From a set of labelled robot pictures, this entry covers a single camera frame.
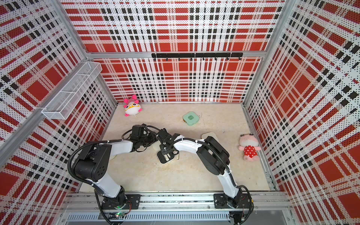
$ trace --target marble floor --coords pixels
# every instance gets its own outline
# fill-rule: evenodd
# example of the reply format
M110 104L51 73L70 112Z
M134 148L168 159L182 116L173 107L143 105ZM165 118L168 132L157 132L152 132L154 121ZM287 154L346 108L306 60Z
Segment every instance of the marble floor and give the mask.
M269 190L260 161L243 160L238 150L240 134L248 134L249 127L240 104L154 103L142 104L143 110L135 116L125 117L119 105L106 130L103 140L120 139L133 125L147 124L168 133L200 139L202 134L214 132L219 143L230 154L234 180L249 190ZM200 120L194 126L184 123L182 117L195 112ZM180 152L179 159L162 165L156 157L159 147L154 143L144 152L117 155L110 160L108 173L126 191L221 191L218 178L207 171L196 154ZM79 192L93 192L83 184Z

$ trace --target red plaid pattern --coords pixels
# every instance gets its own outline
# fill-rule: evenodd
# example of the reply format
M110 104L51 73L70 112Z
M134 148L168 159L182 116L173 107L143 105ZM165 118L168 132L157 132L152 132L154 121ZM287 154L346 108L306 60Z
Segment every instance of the red plaid pattern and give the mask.
M0 15L2 144L82 56L48 2L5 1Z
M66 165L72 152L99 140L114 108L95 81L67 120L44 119L0 170L0 223L49 224L79 183Z
M302 224L360 223L359 1L299 1L248 110Z
M242 102L260 58L99 59L118 102Z
M61 0L89 52L265 50L284 1Z

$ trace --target white wire basket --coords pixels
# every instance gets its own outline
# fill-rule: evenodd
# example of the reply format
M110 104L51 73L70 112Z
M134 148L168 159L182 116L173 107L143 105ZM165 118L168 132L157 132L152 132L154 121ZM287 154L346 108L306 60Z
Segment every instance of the white wire basket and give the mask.
M48 119L67 119L101 70L100 63L85 62L74 77L47 104L42 113Z

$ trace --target green box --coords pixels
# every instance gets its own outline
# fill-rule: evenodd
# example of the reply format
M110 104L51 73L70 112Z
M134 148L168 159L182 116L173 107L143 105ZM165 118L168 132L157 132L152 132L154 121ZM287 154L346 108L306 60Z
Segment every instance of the green box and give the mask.
M194 112L189 112L183 116L183 120L187 125L192 126L199 121L199 117Z

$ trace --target pink and white plush toy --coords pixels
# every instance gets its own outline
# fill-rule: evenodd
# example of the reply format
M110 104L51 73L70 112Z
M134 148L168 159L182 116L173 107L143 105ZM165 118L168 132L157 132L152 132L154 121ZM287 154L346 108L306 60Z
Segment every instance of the pink and white plush toy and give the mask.
M136 115L141 112L142 108L137 99L136 95L132 95L131 99L124 99L124 102L126 103L126 105L124 105L125 116Z
M259 161L260 157L256 151L260 151L261 147L253 134L240 135L239 144L239 150L244 151L245 161Z

